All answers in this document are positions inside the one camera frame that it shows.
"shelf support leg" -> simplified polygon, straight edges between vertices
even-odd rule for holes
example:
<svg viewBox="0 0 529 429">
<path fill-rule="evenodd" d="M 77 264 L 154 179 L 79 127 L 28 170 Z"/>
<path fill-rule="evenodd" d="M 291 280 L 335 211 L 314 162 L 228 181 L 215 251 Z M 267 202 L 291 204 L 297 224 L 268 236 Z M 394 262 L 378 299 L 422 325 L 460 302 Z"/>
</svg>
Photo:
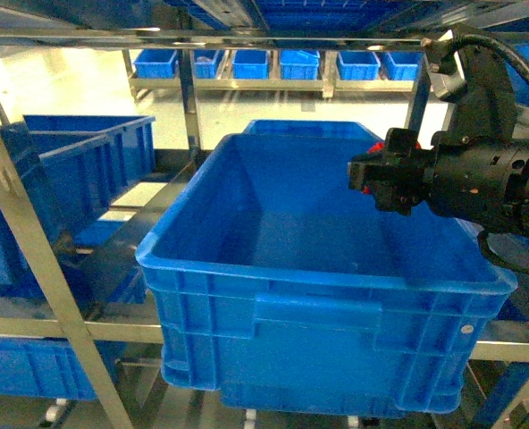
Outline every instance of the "shelf support leg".
<svg viewBox="0 0 529 429">
<path fill-rule="evenodd" d="M 425 69 L 425 60 L 419 63 L 419 73 L 412 88 L 409 106 L 407 108 L 406 125 L 404 128 L 419 132 L 424 122 L 425 108 L 431 90 L 432 83 Z"/>
</svg>

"crate bottom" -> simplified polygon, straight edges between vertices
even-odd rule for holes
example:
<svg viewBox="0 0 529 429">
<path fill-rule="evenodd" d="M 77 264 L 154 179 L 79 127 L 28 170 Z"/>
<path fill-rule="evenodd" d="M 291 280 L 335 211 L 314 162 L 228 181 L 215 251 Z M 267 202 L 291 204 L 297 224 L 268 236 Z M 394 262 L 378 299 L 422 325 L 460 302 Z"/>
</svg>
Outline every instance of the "crate bottom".
<svg viewBox="0 0 529 429">
<path fill-rule="evenodd" d="M 225 384 L 221 401 L 227 407 L 253 408 L 306 414 L 402 418 L 390 398 L 315 389 L 287 389 L 250 384 Z"/>
</svg>

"crate handle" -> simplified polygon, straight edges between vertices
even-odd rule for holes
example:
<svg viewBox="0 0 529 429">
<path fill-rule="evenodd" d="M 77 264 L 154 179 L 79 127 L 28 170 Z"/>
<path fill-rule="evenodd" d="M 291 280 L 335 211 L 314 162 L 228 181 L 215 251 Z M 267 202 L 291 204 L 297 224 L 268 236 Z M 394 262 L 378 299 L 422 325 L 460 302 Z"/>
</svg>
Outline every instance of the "crate handle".
<svg viewBox="0 0 529 429">
<path fill-rule="evenodd" d="M 382 304 L 323 296 L 257 294 L 254 322 L 377 333 Z"/>
</svg>

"metal shelf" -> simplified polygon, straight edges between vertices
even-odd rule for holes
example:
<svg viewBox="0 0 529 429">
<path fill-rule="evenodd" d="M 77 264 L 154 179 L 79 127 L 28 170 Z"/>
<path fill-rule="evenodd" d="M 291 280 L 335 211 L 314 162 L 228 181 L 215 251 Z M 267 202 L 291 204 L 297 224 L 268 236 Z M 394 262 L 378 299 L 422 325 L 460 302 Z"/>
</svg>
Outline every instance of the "metal shelf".
<svg viewBox="0 0 529 429">
<path fill-rule="evenodd" d="M 316 80 L 283 80 L 280 77 L 278 66 L 278 51 L 272 52 L 272 61 L 269 63 L 269 79 L 234 79 L 232 78 L 231 58 L 234 52 L 226 51 L 215 79 L 195 79 L 197 90 L 249 90 L 249 91 L 304 91 L 322 92 L 327 94 L 327 87 L 331 85 L 326 65 L 321 66 L 319 78 Z M 330 64 L 334 69 L 335 81 L 332 84 L 336 92 L 409 92 L 414 86 L 412 80 L 388 80 L 383 74 L 377 80 L 341 80 L 336 72 L 336 65 Z M 173 79 L 141 79 L 132 71 L 129 77 L 132 90 L 180 88 L 179 76 Z"/>
</svg>

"small circular mark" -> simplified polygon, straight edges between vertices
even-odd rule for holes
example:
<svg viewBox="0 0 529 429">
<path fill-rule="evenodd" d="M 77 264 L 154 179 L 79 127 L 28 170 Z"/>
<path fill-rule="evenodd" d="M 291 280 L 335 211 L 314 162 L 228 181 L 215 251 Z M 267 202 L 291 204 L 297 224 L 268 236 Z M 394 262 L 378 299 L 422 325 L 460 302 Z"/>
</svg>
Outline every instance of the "small circular mark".
<svg viewBox="0 0 529 429">
<path fill-rule="evenodd" d="M 466 324 L 461 327 L 461 333 L 471 333 L 474 329 L 475 328 L 471 324 Z"/>
<path fill-rule="evenodd" d="M 523 161 L 522 159 L 517 159 L 512 165 L 511 167 L 513 167 L 513 170 L 520 170 L 521 168 L 523 168 L 525 166 L 525 161 Z"/>
</svg>

